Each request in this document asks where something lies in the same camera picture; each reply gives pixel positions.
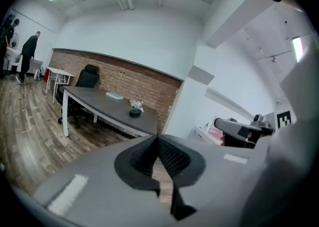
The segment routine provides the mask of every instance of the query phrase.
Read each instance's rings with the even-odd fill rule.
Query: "white table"
[[[64,70],[59,70],[59,69],[50,68],[50,67],[48,67],[48,70],[49,70],[49,76],[48,76],[48,81],[46,82],[46,93],[48,93],[48,89],[50,90],[49,88],[50,80],[55,80],[54,89],[53,89],[53,100],[52,100],[52,103],[54,104],[55,94],[58,89],[57,85],[68,85],[70,82],[70,78],[74,76]],[[51,72],[56,74],[56,76],[50,77]]]
[[[215,137],[213,137],[211,134],[209,134],[208,130],[209,130],[209,128],[207,128],[207,127],[202,129],[202,128],[195,126],[189,135],[189,139],[192,139],[192,136],[198,134],[202,137],[203,140],[205,140],[208,143],[213,143],[214,145],[221,145],[222,142],[220,140],[216,139]]]

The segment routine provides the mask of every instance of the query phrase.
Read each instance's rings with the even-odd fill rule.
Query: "desk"
[[[48,70],[49,70],[49,76],[48,76],[48,81],[46,82],[46,93],[48,93],[50,78],[51,78],[51,80],[55,80],[54,90],[53,90],[53,100],[52,100],[52,103],[54,104],[56,90],[58,89],[57,85],[68,85],[70,82],[70,78],[74,76],[64,70],[59,70],[59,69],[50,68],[50,67],[48,67]],[[56,74],[56,76],[50,77],[51,72]]]
[[[66,137],[69,135],[67,122],[69,97],[94,113],[93,122],[96,122],[100,116],[140,136],[157,133],[157,111],[146,108],[139,117],[131,117],[129,111],[134,108],[126,99],[116,100],[107,96],[106,91],[102,89],[64,86],[62,121]]]

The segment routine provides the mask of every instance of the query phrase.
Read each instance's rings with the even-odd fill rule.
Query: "small object on desk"
[[[135,100],[134,101],[130,101],[130,105],[134,108],[136,108],[137,110],[141,110],[142,112],[144,112],[144,109],[142,108],[142,104],[144,102],[136,102]]]
[[[131,116],[131,117],[137,117],[137,116],[140,116],[141,113],[142,113],[141,110],[131,110],[131,111],[130,111],[130,116]]]
[[[122,100],[123,97],[121,95],[115,94],[115,93],[106,93],[107,96],[110,96],[112,98],[115,98],[117,100]]]

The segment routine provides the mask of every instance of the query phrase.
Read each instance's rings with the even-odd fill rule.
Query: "gray desk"
[[[137,135],[146,136],[157,133],[157,111],[146,108],[139,117],[131,117],[129,111],[134,109],[126,99],[116,100],[106,95],[106,91],[95,88],[64,86],[63,95],[63,132],[68,136],[67,106],[71,97],[94,113],[93,122],[100,116]]]

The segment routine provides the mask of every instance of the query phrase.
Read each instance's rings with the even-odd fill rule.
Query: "black jacket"
[[[34,52],[36,49],[36,43],[38,42],[37,36],[31,36],[23,45],[22,54],[28,57],[34,57]]]

